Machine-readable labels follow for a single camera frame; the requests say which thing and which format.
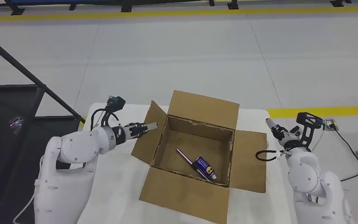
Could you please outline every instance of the box flap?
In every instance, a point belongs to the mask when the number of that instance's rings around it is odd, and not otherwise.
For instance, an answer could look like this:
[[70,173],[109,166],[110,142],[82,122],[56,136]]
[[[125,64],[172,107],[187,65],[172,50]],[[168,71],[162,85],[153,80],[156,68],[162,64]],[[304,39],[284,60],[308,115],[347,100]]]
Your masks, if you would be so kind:
[[167,114],[152,100],[147,116],[145,117],[145,124],[152,122],[158,123],[158,128],[151,130],[141,138],[136,140],[135,146],[131,153],[132,156],[150,164],[156,152],[159,140],[162,135],[163,127],[167,119]]
[[266,163],[255,158],[256,152],[267,147],[266,133],[235,131],[231,188],[264,193],[266,191]]
[[140,200],[225,224],[229,189],[151,167]]
[[168,114],[236,129],[239,104],[174,90]]

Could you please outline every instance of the can label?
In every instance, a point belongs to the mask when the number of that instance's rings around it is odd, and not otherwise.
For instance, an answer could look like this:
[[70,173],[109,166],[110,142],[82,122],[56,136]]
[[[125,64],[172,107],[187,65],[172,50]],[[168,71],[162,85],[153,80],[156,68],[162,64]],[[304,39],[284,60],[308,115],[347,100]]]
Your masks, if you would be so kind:
[[201,156],[195,160],[194,164],[208,179],[212,179],[215,171]]

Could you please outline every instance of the white cable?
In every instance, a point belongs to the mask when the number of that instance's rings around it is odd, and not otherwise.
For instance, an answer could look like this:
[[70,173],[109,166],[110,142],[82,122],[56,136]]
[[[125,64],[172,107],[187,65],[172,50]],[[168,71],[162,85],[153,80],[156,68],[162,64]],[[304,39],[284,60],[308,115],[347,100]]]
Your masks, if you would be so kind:
[[312,148],[312,152],[313,152],[313,150],[315,149],[315,147],[318,145],[318,143],[319,143],[319,141],[322,139],[322,136],[323,136],[323,133],[324,133],[325,131],[324,131],[324,129],[322,129],[322,134],[321,134],[321,136],[319,137],[319,139],[318,139],[318,141],[316,142],[316,144],[313,146],[313,148]]
[[[42,168],[43,168],[43,159],[44,159],[44,156],[41,156],[41,159],[40,159],[40,164],[39,164],[39,167],[40,167],[40,171],[39,171],[39,175],[37,176],[37,179],[41,176],[41,171],[42,171]],[[28,206],[31,204],[31,202],[34,200],[35,198],[35,191],[34,191],[34,194],[32,195],[31,199],[29,200],[29,202],[27,203],[27,205],[25,205],[25,207],[21,210],[21,212],[19,214],[17,214],[17,216],[12,220],[12,223],[13,224],[20,224],[18,222],[16,222],[16,220],[19,218],[19,216],[26,210],[26,208],[28,208]]]
[[97,122],[93,125],[93,128],[95,128],[97,126],[98,122],[100,122],[100,119],[101,119],[103,113],[104,113],[104,111],[101,112],[100,116],[98,117]]

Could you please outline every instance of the black bracket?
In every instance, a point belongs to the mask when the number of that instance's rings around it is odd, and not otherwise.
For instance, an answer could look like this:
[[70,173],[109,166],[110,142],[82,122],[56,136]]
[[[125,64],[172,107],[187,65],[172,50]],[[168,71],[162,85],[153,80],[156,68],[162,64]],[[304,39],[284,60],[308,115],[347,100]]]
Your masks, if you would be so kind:
[[124,0],[122,4],[121,12],[131,12],[131,11],[132,11],[131,0]]
[[5,0],[5,3],[12,10],[11,16],[21,16],[24,12],[24,8],[18,8],[16,5],[11,3],[10,0]]
[[74,11],[76,9],[76,6],[77,6],[76,4],[70,4],[69,5],[69,10]]
[[301,136],[300,144],[302,147],[306,147],[308,149],[308,146],[313,138],[314,130],[322,127],[323,119],[313,114],[303,112],[303,113],[298,113],[296,122],[303,125],[303,133]]
[[331,4],[334,7],[344,7],[343,0],[334,0],[334,1],[331,1]]
[[228,7],[230,10],[238,10],[239,6],[237,5],[237,0],[231,0],[231,2],[228,3]]

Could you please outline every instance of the purple marker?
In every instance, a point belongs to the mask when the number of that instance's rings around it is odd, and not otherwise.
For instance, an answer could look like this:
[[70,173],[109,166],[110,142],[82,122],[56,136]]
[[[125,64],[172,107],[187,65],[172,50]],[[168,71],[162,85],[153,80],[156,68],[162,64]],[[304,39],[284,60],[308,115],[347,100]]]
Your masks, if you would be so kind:
[[[179,154],[181,154],[181,156],[190,164],[191,167],[193,167],[191,160],[179,149],[177,148],[177,152],[179,152]],[[196,169],[196,171],[205,178],[205,180],[210,181],[198,168]]]

